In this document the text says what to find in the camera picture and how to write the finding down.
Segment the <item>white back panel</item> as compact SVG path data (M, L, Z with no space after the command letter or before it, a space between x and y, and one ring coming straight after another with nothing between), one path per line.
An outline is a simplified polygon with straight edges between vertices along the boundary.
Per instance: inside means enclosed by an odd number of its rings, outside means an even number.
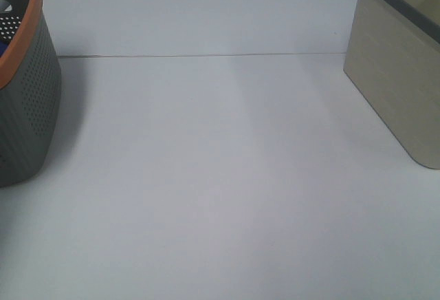
M357 0L43 0L61 56L343 53Z

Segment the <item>beige storage bin grey rim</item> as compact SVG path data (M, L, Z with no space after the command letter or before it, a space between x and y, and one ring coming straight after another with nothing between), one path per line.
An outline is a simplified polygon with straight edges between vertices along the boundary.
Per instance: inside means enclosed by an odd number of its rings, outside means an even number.
M343 70L406 153L439 169L439 0L357 0Z

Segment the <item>grey perforated basket orange rim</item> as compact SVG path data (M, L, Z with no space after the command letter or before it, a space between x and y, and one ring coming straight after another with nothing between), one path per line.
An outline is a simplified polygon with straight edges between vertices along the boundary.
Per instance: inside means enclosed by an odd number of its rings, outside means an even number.
M10 63L1 63L1 186L36 175L52 141L62 74L43 14L43 0L2 0L1 40Z

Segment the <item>blue cloth in basket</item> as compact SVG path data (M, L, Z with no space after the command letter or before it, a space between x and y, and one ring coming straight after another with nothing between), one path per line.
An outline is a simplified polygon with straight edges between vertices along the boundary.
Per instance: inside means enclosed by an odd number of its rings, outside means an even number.
M8 65L10 63L11 51L8 41L0 40L0 56L2 64Z

